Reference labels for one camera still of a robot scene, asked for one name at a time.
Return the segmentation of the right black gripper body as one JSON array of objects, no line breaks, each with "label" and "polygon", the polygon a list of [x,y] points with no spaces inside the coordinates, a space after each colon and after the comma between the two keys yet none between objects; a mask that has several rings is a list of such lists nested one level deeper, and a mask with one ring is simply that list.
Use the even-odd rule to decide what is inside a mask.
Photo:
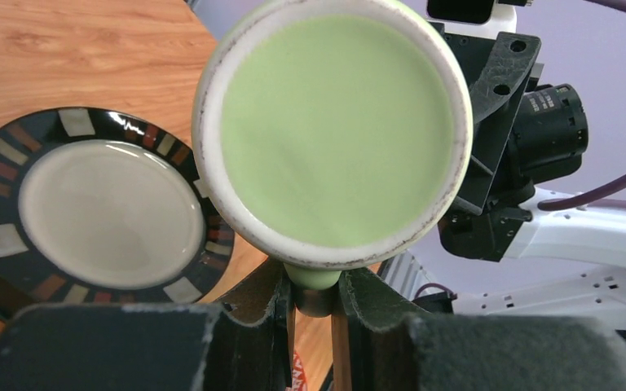
[{"label": "right black gripper body", "polygon": [[[444,33],[468,87],[481,73],[495,39]],[[505,104],[474,124],[469,167],[439,222],[440,243],[463,258],[499,261],[535,219],[527,201],[536,186],[573,174],[589,144],[582,101],[568,84],[540,83],[536,61]]]}]

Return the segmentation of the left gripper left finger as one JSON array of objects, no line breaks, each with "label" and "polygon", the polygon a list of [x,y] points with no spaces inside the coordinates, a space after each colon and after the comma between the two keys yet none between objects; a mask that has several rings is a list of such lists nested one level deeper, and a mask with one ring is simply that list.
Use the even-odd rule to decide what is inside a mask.
[{"label": "left gripper left finger", "polygon": [[291,329],[278,261],[208,304],[33,305],[0,335],[0,390],[282,390]]}]

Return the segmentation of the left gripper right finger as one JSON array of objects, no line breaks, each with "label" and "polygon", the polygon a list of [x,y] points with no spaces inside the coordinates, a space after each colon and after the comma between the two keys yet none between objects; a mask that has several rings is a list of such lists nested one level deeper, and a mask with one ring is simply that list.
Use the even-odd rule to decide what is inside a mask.
[{"label": "left gripper right finger", "polygon": [[366,269],[338,292],[340,390],[626,390],[626,344],[597,320],[432,314]]}]

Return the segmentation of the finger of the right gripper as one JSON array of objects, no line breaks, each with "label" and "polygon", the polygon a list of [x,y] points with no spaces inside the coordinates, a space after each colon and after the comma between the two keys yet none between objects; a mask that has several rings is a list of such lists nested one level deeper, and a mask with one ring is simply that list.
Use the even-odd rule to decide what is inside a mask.
[{"label": "finger of the right gripper", "polygon": [[476,81],[469,86],[474,123],[500,107],[528,78],[540,52],[538,37],[519,33],[498,33],[487,61]]}]

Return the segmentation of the red patterned white bowl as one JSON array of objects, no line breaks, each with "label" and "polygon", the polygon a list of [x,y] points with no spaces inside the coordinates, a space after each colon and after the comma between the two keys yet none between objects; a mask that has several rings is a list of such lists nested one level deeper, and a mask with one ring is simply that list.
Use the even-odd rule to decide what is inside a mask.
[{"label": "red patterned white bowl", "polygon": [[307,391],[308,384],[306,373],[300,355],[297,351],[293,352],[292,362],[292,385],[288,387],[288,391]]}]

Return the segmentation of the light green mug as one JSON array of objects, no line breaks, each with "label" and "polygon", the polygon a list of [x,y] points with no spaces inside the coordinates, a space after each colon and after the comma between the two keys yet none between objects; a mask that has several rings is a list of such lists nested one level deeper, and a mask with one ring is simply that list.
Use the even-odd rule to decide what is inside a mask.
[{"label": "light green mug", "polygon": [[196,186],[305,289],[403,251],[447,212],[474,116],[436,28],[398,1],[266,1],[196,90]]}]

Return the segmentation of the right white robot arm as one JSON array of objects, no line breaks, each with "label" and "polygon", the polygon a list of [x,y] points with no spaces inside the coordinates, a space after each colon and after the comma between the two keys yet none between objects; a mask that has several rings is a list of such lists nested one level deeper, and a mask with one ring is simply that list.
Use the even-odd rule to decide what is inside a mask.
[{"label": "right white robot arm", "polygon": [[538,37],[441,29],[469,84],[475,137],[438,255],[417,258],[458,314],[555,314],[626,332],[626,175],[579,195],[544,183],[573,174],[589,143],[582,101],[542,85]]}]

